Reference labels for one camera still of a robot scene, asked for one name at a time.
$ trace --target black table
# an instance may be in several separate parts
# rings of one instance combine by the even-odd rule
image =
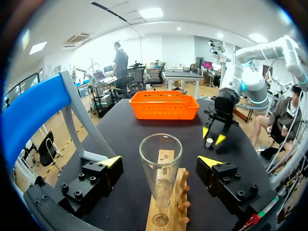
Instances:
[[[218,161],[230,161],[238,166],[244,180],[259,185],[262,194],[270,189],[270,182],[251,142],[240,127],[234,125],[229,136],[217,148],[210,151],[204,147],[203,123],[208,115],[205,109],[213,109],[213,102],[198,100],[200,109],[191,121],[137,120],[128,100],[121,100],[99,122],[98,130],[116,155],[123,157],[124,173],[107,198],[101,198],[89,215],[82,219],[106,231],[145,230],[151,192],[147,184],[139,155],[139,144],[148,135],[168,133],[177,137],[183,145],[180,167],[190,171],[188,184],[188,209],[190,231],[231,230],[238,220],[231,215],[218,198],[212,198],[196,174],[197,156],[202,155]],[[223,124],[214,121],[210,136],[218,135]],[[90,152],[103,154],[87,136],[83,147]],[[74,180],[81,172],[81,160],[75,153],[65,165],[56,188]]]

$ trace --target screen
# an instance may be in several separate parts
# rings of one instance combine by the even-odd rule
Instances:
[[[203,62],[202,62],[202,66],[203,66],[204,68],[213,69],[212,62],[203,61]]]
[[[98,72],[93,73],[93,76],[94,76],[94,78],[95,78],[97,81],[99,81],[99,80],[105,78],[105,76],[104,76],[104,74],[103,74],[102,71],[98,71]]]

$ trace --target tall glass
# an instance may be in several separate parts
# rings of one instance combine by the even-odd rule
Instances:
[[[181,142],[169,134],[153,134],[141,142],[139,152],[156,205],[168,207],[182,157]]]

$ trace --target orange plastic basket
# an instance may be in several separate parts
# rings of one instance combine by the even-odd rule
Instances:
[[[180,91],[139,91],[129,101],[137,119],[194,119],[199,104]]]

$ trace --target man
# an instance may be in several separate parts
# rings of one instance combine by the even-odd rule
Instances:
[[[127,54],[123,51],[123,49],[120,49],[121,45],[119,42],[115,42],[114,48],[116,51],[115,59],[114,59],[114,72],[113,76],[115,75],[117,78],[123,77],[124,71],[127,70],[127,65],[128,65],[128,56]],[[116,82],[116,87],[120,89],[124,89],[126,87],[126,79],[121,78],[118,79]]]
[[[298,104],[301,88],[298,85],[294,85],[291,91],[292,98],[281,100],[273,111],[271,118],[261,115],[256,117],[252,140],[252,144],[254,146],[256,145],[257,139],[260,135],[261,126],[264,127],[268,133],[272,130],[278,131],[276,132],[276,141],[278,141],[279,144],[284,141],[286,135],[288,134],[288,129],[290,128],[294,116],[296,115],[297,108],[299,107]],[[293,140],[297,133],[301,117],[302,113],[299,108],[292,130],[290,131],[288,139],[283,146],[286,152],[289,152],[292,148]]]

